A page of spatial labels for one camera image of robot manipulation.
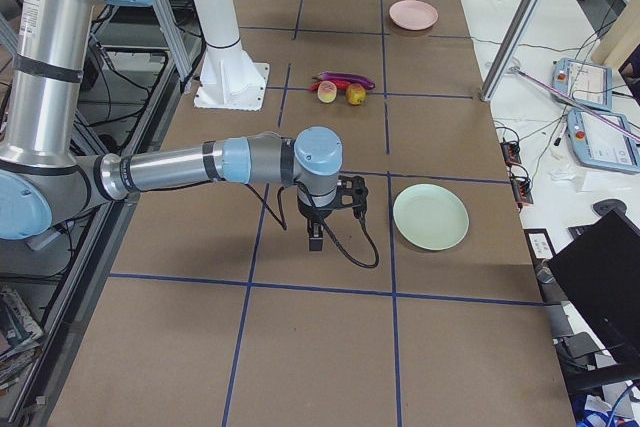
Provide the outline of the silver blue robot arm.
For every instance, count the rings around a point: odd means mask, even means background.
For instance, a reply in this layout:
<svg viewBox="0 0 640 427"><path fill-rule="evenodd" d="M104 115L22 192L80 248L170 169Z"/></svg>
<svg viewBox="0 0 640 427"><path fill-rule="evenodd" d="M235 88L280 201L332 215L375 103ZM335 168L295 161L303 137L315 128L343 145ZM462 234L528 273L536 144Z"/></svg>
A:
<svg viewBox="0 0 640 427"><path fill-rule="evenodd" d="M296 186L310 226L341 207L342 144L325 127L118 156L70 150L94 10L106 0L23 0L1 143L1 236L21 240L133 193L219 181Z"/></svg>

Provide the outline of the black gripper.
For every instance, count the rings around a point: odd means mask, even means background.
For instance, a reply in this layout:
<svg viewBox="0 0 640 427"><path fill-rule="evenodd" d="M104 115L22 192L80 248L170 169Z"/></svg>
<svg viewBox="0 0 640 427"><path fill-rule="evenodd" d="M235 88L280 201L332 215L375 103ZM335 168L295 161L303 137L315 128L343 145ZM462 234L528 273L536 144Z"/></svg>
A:
<svg viewBox="0 0 640 427"><path fill-rule="evenodd" d="M324 245L323 222L331 215L330 209L312 206L311 202L304 200L301 195L297 199L298 210L306 218L307 232L309 236L309 251L321 252Z"/></svg>

